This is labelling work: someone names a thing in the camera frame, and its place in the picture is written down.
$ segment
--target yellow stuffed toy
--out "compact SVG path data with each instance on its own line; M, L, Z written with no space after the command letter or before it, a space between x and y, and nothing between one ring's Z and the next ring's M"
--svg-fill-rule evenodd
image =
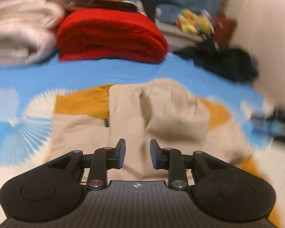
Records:
M207 35L212 33L210 21L206 17L192 13L189 9L183 9L181 11L181 15L178 17L176 24L185 33L203 33Z

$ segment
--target wall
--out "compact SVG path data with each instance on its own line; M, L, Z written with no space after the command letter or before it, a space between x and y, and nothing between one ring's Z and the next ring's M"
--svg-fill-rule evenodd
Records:
M261 89L285 103L285 0L229 0L226 15L238 20L232 43L259 59Z

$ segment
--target red blanket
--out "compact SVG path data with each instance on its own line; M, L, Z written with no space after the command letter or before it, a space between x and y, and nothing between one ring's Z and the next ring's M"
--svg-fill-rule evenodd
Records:
M122 58L159 63L167 42L156 25L141 13L101 8L70 14L57 33L59 60Z

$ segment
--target dark red object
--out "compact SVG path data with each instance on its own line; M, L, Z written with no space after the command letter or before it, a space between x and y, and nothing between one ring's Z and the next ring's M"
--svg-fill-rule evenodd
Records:
M156 25L141 13L101 8L71 13L57 32L59 60L121 58L159 63L167 42Z
M227 46L236 27L236 20L227 18L225 15L218 15L212 22L215 28L213 40L219 47Z

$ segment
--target metal screw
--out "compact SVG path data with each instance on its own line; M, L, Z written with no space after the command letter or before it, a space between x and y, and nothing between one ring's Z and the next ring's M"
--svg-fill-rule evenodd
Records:
M183 181L183 180L175 180L172 182L172 186L177 188L177 189L182 189L184 187L186 187L188 184Z
M104 182L99 179L93 179L89 181L89 186L92 188L100 188L103 184Z

